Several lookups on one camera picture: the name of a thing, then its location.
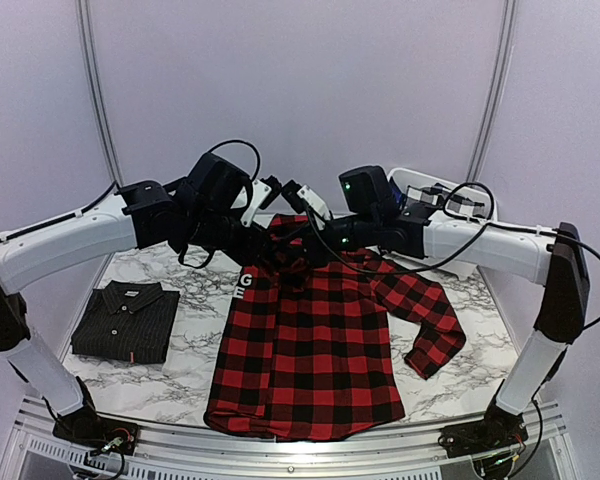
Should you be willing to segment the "red black plaid shirt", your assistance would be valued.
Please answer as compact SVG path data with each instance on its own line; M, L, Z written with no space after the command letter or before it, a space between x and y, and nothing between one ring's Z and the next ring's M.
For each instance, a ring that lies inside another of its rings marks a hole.
M428 379L465 333L443 287L369 249L322 268L291 257L239 274L204 423L236 436L337 441L400 420L388 320L418 326L404 360Z

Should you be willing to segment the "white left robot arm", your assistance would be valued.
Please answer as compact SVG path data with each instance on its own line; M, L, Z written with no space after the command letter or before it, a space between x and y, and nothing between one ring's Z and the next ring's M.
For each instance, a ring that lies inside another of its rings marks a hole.
M29 320L29 288L114 253L163 242L178 254L200 245L245 255L262 231L256 213L273 195L273 187L249 177L218 184L145 180L114 188L89 206L0 232L0 357L82 443L99 444L106 423L84 382Z

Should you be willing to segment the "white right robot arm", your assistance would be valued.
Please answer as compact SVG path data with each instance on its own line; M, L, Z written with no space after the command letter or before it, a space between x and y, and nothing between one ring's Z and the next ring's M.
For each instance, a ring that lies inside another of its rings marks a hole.
M341 260L345 251L380 247L414 259L429 259L434 267L458 260L509 274L543 288L532 331L508 377L481 419L475 438L495 448L514 431L532 397L556 372L566 351L588 328L586 311L590 281L584 255L592 249L577 228L529 227L460 215L410 210L391 219L354 214L336 219L305 211L316 246Z

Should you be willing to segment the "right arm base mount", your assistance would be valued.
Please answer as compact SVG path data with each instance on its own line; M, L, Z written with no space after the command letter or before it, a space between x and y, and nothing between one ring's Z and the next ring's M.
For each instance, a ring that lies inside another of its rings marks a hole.
M481 420L444 427L438 445L448 458L468 456L479 479L508 479L526 450L528 438L523 421L505 426Z

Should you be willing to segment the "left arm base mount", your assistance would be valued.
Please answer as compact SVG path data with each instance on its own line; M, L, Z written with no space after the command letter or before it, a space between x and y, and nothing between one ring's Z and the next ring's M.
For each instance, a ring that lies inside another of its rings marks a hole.
M104 455L118 457L118 470L110 479L119 479L125 473L127 458L135 451L139 431L136 423L102 417L90 411L54 417L53 435L56 438L89 448L84 461L86 466Z

